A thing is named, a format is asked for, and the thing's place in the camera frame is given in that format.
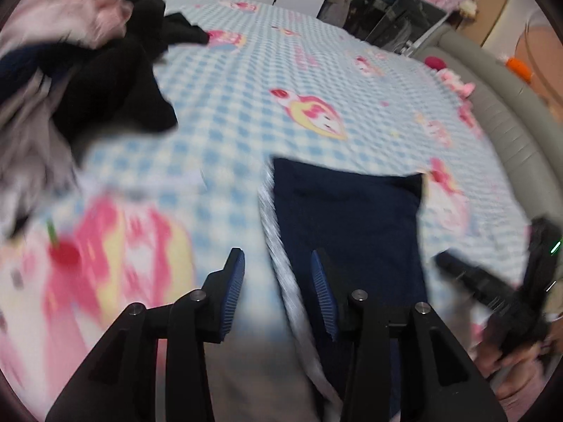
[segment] navy blue pants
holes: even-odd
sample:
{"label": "navy blue pants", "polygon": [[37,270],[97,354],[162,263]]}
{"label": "navy blue pants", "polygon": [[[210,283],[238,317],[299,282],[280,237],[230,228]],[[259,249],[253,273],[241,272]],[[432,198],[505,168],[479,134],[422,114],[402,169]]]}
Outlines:
{"label": "navy blue pants", "polygon": [[[342,398],[352,344],[333,342],[325,331],[311,277],[311,253],[325,249],[331,260],[346,270],[355,288],[366,290],[385,306],[427,301],[417,241],[421,195],[420,174],[369,176],[274,159],[274,207],[281,241],[301,291],[325,376]],[[391,369],[393,415],[400,405],[396,344],[391,344]]]}

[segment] person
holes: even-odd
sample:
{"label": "person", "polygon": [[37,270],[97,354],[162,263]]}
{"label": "person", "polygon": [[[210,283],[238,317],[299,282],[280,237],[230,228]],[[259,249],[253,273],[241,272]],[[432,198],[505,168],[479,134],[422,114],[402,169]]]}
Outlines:
{"label": "person", "polygon": [[[551,323],[546,343],[558,353],[563,353],[563,318]],[[485,378],[502,367],[512,366],[505,381],[496,390],[496,397],[506,412],[508,422],[517,422],[545,386],[543,368],[538,360],[541,343],[525,345],[502,357],[498,346],[492,341],[489,324],[483,331],[482,341],[477,345],[475,365]]]}

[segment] green light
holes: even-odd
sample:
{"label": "green light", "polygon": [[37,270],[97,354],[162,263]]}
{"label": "green light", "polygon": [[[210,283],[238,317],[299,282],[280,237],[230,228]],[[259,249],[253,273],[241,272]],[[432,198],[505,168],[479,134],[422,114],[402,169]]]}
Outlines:
{"label": "green light", "polygon": [[561,246],[561,241],[559,241],[559,242],[553,247],[553,249],[551,250],[551,253],[554,254],[555,251],[556,251],[557,249],[559,249],[559,246]]}

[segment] gray leather headboard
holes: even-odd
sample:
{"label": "gray leather headboard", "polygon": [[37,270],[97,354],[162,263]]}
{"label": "gray leather headboard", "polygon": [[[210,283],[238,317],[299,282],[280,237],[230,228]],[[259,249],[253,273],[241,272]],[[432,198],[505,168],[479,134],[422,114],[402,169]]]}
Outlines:
{"label": "gray leather headboard", "polygon": [[[412,55],[443,59],[464,82],[475,118],[491,140],[514,197],[528,218],[548,215],[563,226],[563,127],[516,75],[449,25],[436,30]],[[559,258],[559,276],[563,259]]]}

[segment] silver bolt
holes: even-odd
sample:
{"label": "silver bolt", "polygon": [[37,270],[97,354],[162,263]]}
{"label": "silver bolt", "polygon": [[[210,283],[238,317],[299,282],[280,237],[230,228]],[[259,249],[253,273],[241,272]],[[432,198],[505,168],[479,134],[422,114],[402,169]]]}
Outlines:
{"label": "silver bolt", "polygon": [[365,290],[356,289],[352,292],[352,298],[356,301],[364,301],[368,298],[368,293]]}
{"label": "silver bolt", "polygon": [[145,309],[144,304],[142,304],[142,303],[131,303],[131,305],[129,306],[129,315],[140,314],[141,312],[143,312],[143,309]]}
{"label": "silver bolt", "polygon": [[424,301],[419,301],[415,305],[415,309],[420,312],[420,314],[428,314],[432,311],[432,306],[430,306],[428,303],[424,303]]}
{"label": "silver bolt", "polygon": [[202,289],[195,289],[190,292],[190,300],[192,301],[203,301],[207,297],[207,294]]}

